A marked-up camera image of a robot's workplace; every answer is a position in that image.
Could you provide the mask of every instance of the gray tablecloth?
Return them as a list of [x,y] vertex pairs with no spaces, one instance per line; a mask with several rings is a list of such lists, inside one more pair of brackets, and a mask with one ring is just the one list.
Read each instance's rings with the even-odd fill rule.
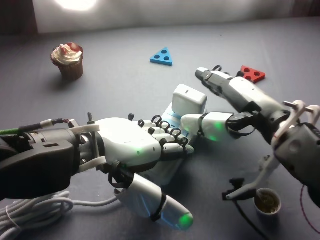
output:
[[[235,75],[242,65],[266,73],[258,86],[278,101],[303,100],[319,104],[320,18],[266,20],[246,23],[120,29],[61,33],[32,38],[0,37],[0,128],[14,128],[46,119],[70,118],[87,122],[110,117],[148,120],[162,114],[179,84],[208,96],[209,111],[234,112],[223,99],[204,88],[195,77],[198,67],[222,65]],[[84,74],[63,84],[50,61],[53,48],[76,42],[84,49]],[[173,66],[149,62],[168,47]],[[163,190],[194,216],[187,232],[171,230],[140,218],[120,203],[88,208],[76,206],[59,222],[26,231],[29,240],[258,240],[260,236],[242,219],[221,193],[229,179],[258,175],[258,160],[271,153],[258,132],[231,142],[200,139],[196,153],[186,160]],[[252,200],[241,202],[250,219],[275,240],[317,239],[303,218],[299,197],[302,185],[280,166],[265,187],[281,196],[278,218],[258,217]],[[102,201],[113,195],[107,176],[91,170],[72,178],[73,200]],[[1,207],[9,200],[0,203]],[[307,195],[306,213],[320,228],[320,209]]]

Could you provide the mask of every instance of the white cup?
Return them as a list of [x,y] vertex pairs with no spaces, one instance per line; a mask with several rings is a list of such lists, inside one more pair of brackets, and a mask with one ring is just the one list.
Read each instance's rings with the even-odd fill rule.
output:
[[257,210],[257,212],[259,213],[259,214],[261,214],[261,215],[263,215],[263,216],[274,216],[274,215],[277,215],[278,214],[278,212],[280,211],[280,209],[281,209],[281,206],[282,206],[282,203],[281,203],[281,199],[280,199],[280,196],[279,196],[279,194],[276,192],[276,191],[274,191],[274,190],[272,190],[272,189],[270,189],[270,188],[260,188],[260,189],[258,189],[257,190],[257,192],[258,193],[260,193],[260,194],[263,194],[263,193],[266,193],[266,194],[269,194],[271,197],[273,197],[273,199],[275,200],[275,201],[277,201],[277,210],[275,211],[275,212],[271,212],[271,213],[267,213],[267,212],[264,212],[264,211],[261,211],[258,207],[257,207],[257,205],[256,205],[256,198],[257,197],[254,197],[253,198],[253,204],[254,204],[254,206],[255,206],[255,209]]

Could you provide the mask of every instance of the triangle toy with holes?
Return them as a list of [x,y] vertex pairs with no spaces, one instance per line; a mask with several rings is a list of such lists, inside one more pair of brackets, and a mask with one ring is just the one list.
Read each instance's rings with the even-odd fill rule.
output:
[[244,73],[243,78],[249,80],[254,84],[265,79],[266,77],[266,74],[264,72],[255,70],[248,66],[241,66],[241,72]]
[[173,64],[170,52],[167,47],[164,47],[155,55],[150,57],[150,62],[154,64],[162,64],[167,66],[172,66]]

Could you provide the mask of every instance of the red triangular block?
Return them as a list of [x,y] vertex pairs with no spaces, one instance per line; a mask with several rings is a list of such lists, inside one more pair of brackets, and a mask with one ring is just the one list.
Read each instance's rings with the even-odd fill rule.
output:
[[265,79],[266,74],[262,71],[255,70],[248,66],[242,66],[241,72],[244,73],[244,78],[256,84],[257,82]]

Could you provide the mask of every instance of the cupcake wrapper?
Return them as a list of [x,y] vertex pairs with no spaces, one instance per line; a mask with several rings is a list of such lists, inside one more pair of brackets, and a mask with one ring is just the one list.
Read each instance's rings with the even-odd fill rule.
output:
[[59,68],[62,75],[62,79],[66,81],[75,81],[81,78],[81,76],[84,74],[84,68],[83,68],[84,49],[80,47],[80,50],[82,52],[80,61],[70,65],[61,64],[60,62],[52,59],[52,55],[50,55],[50,59],[52,63]]

